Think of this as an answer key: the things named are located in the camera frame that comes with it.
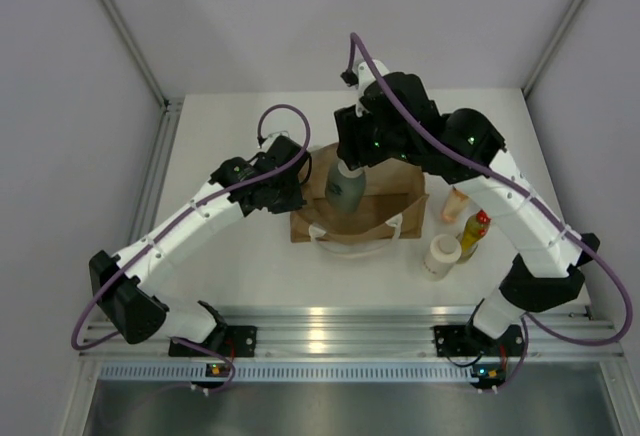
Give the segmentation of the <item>brown canvas tote bag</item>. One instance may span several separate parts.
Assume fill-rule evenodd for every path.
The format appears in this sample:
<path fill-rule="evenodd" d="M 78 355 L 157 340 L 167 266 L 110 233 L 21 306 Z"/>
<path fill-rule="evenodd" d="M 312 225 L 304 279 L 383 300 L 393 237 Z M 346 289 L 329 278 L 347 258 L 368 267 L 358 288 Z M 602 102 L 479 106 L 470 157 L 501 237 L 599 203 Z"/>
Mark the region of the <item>brown canvas tote bag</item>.
<path fill-rule="evenodd" d="M 399 239 L 419 239 L 429 194 L 418 167 L 387 160 L 364 170 L 366 188 L 351 214 L 333 208 L 325 197 L 337 145 L 311 152 L 311 168 L 300 171 L 310 179 L 302 188 L 306 205 L 290 214 L 290 241 L 314 243 L 321 250 L 345 257 L 369 255 Z"/>

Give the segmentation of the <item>orange bottle pink cap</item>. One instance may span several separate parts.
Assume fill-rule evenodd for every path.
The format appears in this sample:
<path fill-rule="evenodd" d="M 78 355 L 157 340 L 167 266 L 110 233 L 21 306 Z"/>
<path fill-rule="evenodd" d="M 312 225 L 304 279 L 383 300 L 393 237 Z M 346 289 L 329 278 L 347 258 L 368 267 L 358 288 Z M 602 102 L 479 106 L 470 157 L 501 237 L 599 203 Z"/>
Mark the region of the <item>orange bottle pink cap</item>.
<path fill-rule="evenodd" d="M 447 224 L 457 221 L 461 213 L 468 207 L 470 198 L 456 188 L 452 188 L 441 210 L 441 219 Z"/>

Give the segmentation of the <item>round white jar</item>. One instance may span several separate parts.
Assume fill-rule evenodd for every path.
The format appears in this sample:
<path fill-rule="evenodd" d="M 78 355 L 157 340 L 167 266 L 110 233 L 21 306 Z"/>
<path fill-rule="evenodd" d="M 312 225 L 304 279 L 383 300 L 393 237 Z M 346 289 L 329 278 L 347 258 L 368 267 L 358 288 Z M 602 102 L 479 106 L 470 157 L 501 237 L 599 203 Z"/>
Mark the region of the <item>round white jar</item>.
<path fill-rule="evenodd" d="M 456 237 L 449 234 L 436 235 L 423 258 L 425 277 L 429 281 L 442 280 L 460 256 L 461 246 Z"/>

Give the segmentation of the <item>yellow bottle red cap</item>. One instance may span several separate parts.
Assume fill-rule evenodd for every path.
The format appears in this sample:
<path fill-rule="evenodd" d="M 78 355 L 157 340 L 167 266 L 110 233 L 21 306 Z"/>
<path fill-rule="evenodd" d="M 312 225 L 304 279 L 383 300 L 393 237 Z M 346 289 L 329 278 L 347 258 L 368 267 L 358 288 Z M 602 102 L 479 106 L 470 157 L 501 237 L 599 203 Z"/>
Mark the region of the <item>yellow bottle red cap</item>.
<path fill-rule="evenodd" d="M 491 218 L 484 210 L 470 216 L 462 232 L 457 236 L 461 255 L 458 263 L 468 261 L 478 248 L 479 242 L 486 236 L 491 225 Z"/>

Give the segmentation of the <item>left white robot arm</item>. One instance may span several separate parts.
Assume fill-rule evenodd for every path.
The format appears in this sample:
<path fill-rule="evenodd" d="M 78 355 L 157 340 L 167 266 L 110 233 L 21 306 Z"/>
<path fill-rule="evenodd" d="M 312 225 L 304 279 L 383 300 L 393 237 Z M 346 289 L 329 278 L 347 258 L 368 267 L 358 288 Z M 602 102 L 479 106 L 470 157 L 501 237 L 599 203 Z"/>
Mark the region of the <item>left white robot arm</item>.
<path fill-rule="evenodd" d="M 203 301 L 168 294 L 168 283 L 192 253 L 251 213 L 302 208 L 299 173 L 309 158 L 288 136 L 272 137 L 253 158 L 224 161 L 187 204 L 146 236 L 113 255 L 92 256 L 92 292 L 117 334 L 129 344 L 179 337 L 204 355 L 219 353 L 226 342 L 221 316 Z"/>

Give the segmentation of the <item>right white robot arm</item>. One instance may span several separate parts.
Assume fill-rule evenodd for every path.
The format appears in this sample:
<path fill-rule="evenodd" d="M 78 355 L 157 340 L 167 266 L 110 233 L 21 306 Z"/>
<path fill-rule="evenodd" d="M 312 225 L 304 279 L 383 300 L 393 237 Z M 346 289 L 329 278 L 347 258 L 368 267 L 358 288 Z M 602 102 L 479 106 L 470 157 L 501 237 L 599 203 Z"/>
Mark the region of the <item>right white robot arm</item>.
<path fill-rule="evenodd" d="M 341 75 L 355 104 L 334 113 L 337 155 L 354 172 L 391 159 L 441 177 L 461 190 L 510 240 L 516 256 L 499 286 L 476 306 L 467 345 L 488 353 L 527 313 L 575 299 L 598 238 L 562 224 L 521 174 L 504 137 L 481 112 L 442 114 L 414 74 L 391 72 L 378 60 L 349 62 Z"/>

